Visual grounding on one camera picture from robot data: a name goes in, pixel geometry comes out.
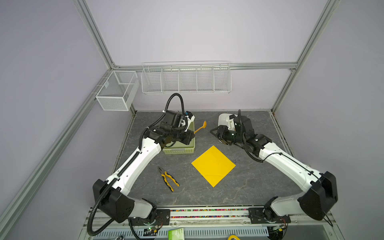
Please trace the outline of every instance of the white wall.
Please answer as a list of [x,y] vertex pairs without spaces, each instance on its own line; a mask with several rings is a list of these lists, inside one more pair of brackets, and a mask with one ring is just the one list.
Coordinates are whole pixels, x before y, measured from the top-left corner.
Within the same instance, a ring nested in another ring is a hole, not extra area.
[[88,0],[116,65],[296,61],[326,0]]
[[2,214],[106,66],[71,0],[1,1],[0,36]]
[[336,176],[347,240],[382,239],[384,2],[342,0],[277,117],[297,158]]
[[112,172],[129,112],[96,103],[8,239],[77,239],[94,205],[92,186]]
[[[180,93],[185,110],[271,109],[288,78],[288,69],[236,70],[232,73],[230,93]],[[139,111],[161,111],[171,94],[145,95],[137,91],[133,105]],[[180,101],[172,100],[169,109],[180,109]]]

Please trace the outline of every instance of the orange spoon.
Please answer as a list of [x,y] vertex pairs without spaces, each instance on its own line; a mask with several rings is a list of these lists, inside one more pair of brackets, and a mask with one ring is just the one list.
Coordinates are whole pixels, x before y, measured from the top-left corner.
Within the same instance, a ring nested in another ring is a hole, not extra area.
[[207,121],[204,121],[203,126],[199,129],[197,129],[194,133],[196,134],[198,130],[205,128],[207,126]]

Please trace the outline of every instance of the black mounting plate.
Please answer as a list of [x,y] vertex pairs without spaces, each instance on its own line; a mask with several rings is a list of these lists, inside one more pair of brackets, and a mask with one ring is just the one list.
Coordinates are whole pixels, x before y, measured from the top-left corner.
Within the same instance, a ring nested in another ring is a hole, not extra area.
[[[267,222],[267,220],[264,219],[263,209],[264,209],[263,207],[248,208],[249,218],[251,219],[252,224],[269,223]],[[281,218],[284,218],[286,223],[291,223],[291,218],[289,216],[280,217],[280,219],[278,219],[276,223],[284,223],[284,221]]]
[[164,219],[163,226],[169,225],[170,210],[169,209],[156,209],[155,217],[158,217],[158,218],[156,218],[155,219],[156,221],[150,225],[148,225],[148,223],[145,222],[145,220],[140,218],[140,217],[131,219],[132,226],[153,226],[153,225],[159,225],[160,226],[163,219]]

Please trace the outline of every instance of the wire rack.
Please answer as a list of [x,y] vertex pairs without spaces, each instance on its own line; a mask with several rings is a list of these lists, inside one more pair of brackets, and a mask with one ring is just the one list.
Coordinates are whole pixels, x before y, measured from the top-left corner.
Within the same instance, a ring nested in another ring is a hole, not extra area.
[[129,111],[139,85],[135,71],[112,71],[96,99],[106,111]]
[[162,93],[229,93],[229,62],[143,63],[142,91]]

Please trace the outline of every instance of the yellow and black pliers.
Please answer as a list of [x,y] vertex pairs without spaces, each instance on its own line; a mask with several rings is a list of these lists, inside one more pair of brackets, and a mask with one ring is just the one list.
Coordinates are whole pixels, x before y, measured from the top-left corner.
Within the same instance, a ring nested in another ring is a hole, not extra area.
[[171,187],[171,185],[169,185],[168,181],[167,181],[167,178],[166,177],[169,177],[170,179],[173,180],[173,182],[178,186],[180,187],[179,183],[176,182],[176,180],[167,173],[167,171],[165,171],[164,169],[162,169],[161,167],[159,167],[159,172],[161,173],[161,176],[164,178],[164,182],[167,184],[167,186],[169,187],[169,189],[173,192],[173,188]]

